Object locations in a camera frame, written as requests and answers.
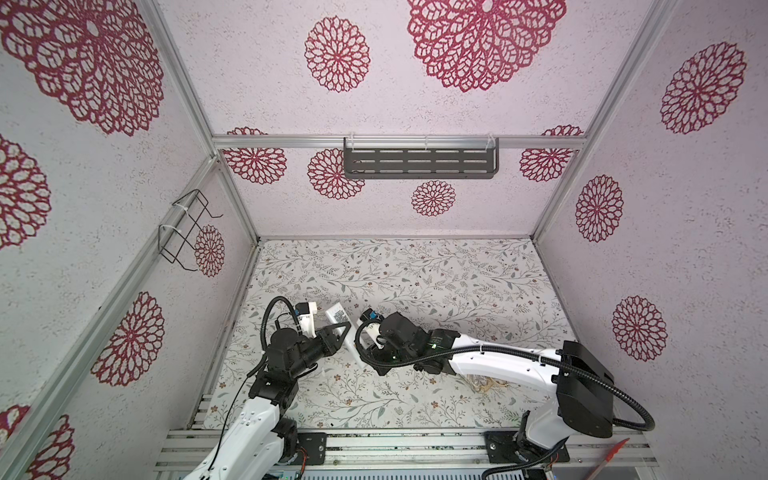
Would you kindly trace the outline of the white remote control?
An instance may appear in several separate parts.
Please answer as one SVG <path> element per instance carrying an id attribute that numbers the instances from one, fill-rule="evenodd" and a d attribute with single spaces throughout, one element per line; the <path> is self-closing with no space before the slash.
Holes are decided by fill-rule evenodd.
<path id="1" fill-rule="evenodd" d="M 325 315 L 332 324 L 342 326 L 344 348 L 350 353 L 360 368 L 365 368 L 367 364 L 362 361 L 354 342 L 359 323 L 350 318 L 340 302 L 327 308 Z"/>

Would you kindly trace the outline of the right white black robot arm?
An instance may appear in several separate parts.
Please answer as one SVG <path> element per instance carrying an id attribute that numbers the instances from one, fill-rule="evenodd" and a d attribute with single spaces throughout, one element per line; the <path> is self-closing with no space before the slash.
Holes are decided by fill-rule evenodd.
<path id="1" fill-rule="evenodd" d="M 431 375 L 488 377 L 547 395 L 545 403 L 522 415 L 512 440 L 502 445 L 510 459 L 484 471 L 484 478 L 543 465 L 576 434 L 610 438 L 617 427 L 650 432 L 656 426 L 651 413 L 576 341 L 556 349 L 513 347 L 451 329 L 425 330 L 400 313 L 383 317 L 368 309 L 354 346 L 381 376 L 412 367 Z"/>

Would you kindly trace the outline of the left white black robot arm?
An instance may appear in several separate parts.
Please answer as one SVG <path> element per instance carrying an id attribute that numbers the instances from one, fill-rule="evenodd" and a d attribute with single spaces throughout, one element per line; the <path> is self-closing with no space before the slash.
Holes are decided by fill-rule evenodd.
<path id="1" fill-rule="evenodd" d="M 335 355 L 352 330 L 348 319 L 316 328 L 315 312 L 310 302 L 270 300 L 259 329 L 262 357 L 243 381 L 250 386 L 247 400 L 235 419 L 225 417 L 215 447 L 188 479 L 265 479 L 274 466 L 294 461 L 298 427 L 286 412 L 299 380 Z"/>

